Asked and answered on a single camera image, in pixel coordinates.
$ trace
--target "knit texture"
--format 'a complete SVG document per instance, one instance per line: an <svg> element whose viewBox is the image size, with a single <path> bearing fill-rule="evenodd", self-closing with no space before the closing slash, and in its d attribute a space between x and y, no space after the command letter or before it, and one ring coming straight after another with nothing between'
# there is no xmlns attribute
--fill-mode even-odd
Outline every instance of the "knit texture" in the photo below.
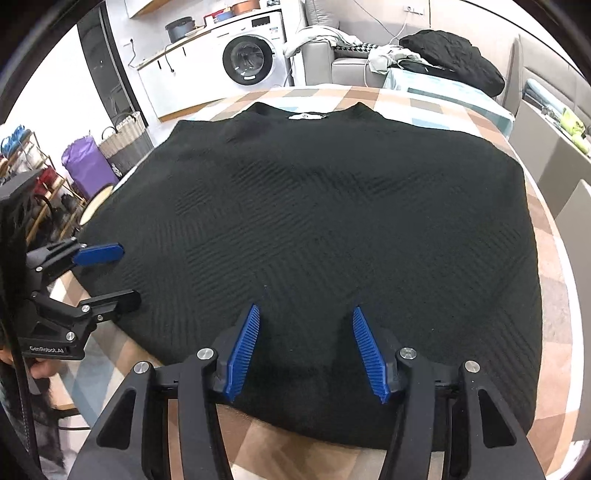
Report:
<svg viewBox="0 0 591 480"><path fill-rule="evenodd" d="M480 363L525 431L534 418L541 296L524 175L489 142L384 119L255 103L181 121L80 235L120 242L76 272L92 295L134 288L120 327L180 362L251 301L259 338L234 405L287 430L386 449L396 404L374 396L352 311L434 362Z"/></svg>

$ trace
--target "checkered tablecloth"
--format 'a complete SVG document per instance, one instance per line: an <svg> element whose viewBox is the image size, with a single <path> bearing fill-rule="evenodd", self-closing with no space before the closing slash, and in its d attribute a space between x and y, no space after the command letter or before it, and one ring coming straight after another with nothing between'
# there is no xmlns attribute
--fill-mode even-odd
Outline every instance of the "checkered tablecloth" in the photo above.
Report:
<svg viewBox="0 0 591 480"><path fill-rule="evenodd" d="M357 102L384 117L427 128L467 132L485 138L521 163L494 125L463 106L405 92L336 85L278 88L220 100L188 117L217 121L230 118L254 102L290 112L331 112ZM478 161L475 152L474 161ZM543 353L535 421L528 438L547 474L558 470L571 445L583 381L583 336L579 302L569 259L556 224L529 172L525 188L538 248L543 304ZM67 273L51 295L76 305L87 293ZM81 362L67 362L61 377L77 408L93 424L113 392L140 360L158 362L107 322L99 325ZM169 436L173 478L181 478L176 417ZM226 451L236 480L377 478L385 452L330 445L286 432L230 408L218 407Z"/></svg>
<svg viewBox="0 0 591 480"><path fill-rule="evenodd" d="M504 109L483 91L462 82L408 70L388 69L384 88L449 100L451 103L465 106L488 118L505 138L509 138L513 130L515 117L509 110Z"/></svg>

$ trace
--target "person's hand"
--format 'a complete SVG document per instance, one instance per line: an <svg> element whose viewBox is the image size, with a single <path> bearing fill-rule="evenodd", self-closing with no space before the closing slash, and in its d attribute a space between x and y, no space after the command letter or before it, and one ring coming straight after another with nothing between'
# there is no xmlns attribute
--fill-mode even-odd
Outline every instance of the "person's hand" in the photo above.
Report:
<svg viewBox="0 0 591 480"><path fill-rule="evenodd" d="M37 358L36 360L30 369L31 376L35 380L53 377L60 369L61 362L59 360L50 360L47 358ZM12 365L12 353L9 350L0 350L0 361Z"/></svg>

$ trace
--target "purple bag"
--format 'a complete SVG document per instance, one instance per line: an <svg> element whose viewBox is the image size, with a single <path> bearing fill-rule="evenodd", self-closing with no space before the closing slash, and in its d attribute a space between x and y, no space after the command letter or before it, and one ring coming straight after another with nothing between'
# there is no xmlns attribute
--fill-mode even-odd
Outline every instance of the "purple bag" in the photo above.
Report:
<svg viewBox="0 0 591 480"><path fill-rule="evenodd" d="M66 148L61 164L70 173L87 200L107 185L116 185L117 176L90 135L79 138Z"/></svg>

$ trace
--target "power outlet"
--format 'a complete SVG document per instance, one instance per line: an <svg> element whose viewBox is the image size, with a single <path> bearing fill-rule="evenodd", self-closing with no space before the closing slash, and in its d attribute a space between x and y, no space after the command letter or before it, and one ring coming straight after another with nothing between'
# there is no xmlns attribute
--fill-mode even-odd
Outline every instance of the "power outlet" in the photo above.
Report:
<svg viewBox="0 0 591 480"><path fill-rule="evenodd" d="M425 14L425 8L424 7L415 7L414 5L404 5L402 7L402 9L405 12L411 13L411 14L417 14L417 15L424 15Z"/></svg>

